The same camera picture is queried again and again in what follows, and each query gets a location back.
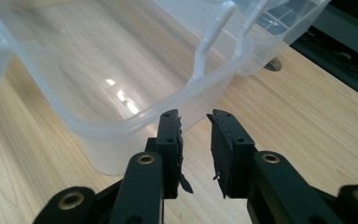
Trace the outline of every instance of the light wood tabletop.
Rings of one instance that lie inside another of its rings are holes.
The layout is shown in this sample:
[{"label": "light wood tabletop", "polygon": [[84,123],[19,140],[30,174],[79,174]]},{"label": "light wood tabletop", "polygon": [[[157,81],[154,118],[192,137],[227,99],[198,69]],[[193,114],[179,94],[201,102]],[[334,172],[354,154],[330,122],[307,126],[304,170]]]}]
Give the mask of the light wood tabletop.
[{"label": "light wood tabletop", "polygon": [[[312,186],[337,195],[340,186],[358,184],[358,93],[292,49],[278,58],[279,72],[236,75],[216,108],[235,115],[259,150],[281,153]],[[194,194],[180,190],[166,201],[165,223],[250,223],[246,200],[224,200],[213,181],[209,120],[186,131],[184,142],[183,173]],[[62,189],[99,192],[121,177],[89,164],[13,56],[0,83],[0,223],[31,223]]]}]

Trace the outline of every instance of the black object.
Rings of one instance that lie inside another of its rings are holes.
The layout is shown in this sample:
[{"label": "black object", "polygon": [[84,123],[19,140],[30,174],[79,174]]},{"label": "black object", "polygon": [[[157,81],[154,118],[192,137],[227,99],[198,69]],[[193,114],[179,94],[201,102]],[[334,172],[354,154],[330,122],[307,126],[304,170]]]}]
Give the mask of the black object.
[{"label": "black object", "polygon": [[358,223],[358,186],[335,198],[314,189],[282,155],[258,151],[230,113],[214,110],[212,154],[223,196],[247,198],[254,223]]},{"label": "black object", "polygon": [[[358,186],[344,186],[337,197],[314,189],[282,155],[257,151],[235,117],[214,110],[212,153],[215,178],[230,198],[248,199],[254,223],[358,223]],[[56,194],[34,223],[163,223],[164,199],[178,195],[183,139],[178,111],[161,115],[157,138],[134,155],[124,178],[95,194],[73,187]]]}]

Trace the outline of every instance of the plastic container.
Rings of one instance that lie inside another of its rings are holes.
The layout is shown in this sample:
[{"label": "plastic container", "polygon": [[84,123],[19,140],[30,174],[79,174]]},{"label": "plastic container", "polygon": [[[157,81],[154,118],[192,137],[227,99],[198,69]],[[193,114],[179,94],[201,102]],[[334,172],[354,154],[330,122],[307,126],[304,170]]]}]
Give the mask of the plastic container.
[{"label": "plastic container", "polygon": [[0,36],[101,172],[124,172],[177,108],[187,129],[328,1],[0,0]]}]

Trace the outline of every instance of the clear plastic bin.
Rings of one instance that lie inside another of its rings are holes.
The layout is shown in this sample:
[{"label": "clear plastic bin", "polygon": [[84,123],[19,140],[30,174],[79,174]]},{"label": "clear plastic bin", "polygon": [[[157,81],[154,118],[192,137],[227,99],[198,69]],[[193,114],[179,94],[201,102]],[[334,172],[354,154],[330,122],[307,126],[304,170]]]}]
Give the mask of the clear plastic bin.
[{"label": "clear plastic bin", "polygon": [[124,172],[177,108],[187,129],[327,0],[0,0],[0,35],[101,172]]}]

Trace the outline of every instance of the wood grain surface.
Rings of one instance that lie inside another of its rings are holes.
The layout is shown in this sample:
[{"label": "wood grain surface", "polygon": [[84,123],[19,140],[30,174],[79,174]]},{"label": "wood grain surface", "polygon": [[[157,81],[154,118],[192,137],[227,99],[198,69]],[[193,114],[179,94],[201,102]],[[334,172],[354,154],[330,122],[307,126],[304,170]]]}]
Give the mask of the wood grain surface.
[{"label": "wood grain surface", "polygon": [[[235,76],[217,108],[234,114],[259,150],[283,154],[314,187],[358,184],[358,93],[292,49],[280,72]],[[165,223],[250,223],[245,200],[213,181],[211,124],[184,133],[183,173],[194,194],[165,203]],[[94,170],[17,57],[0,83],[0,223],[31,223],[58,191],[100,191],[122,176]]]}]

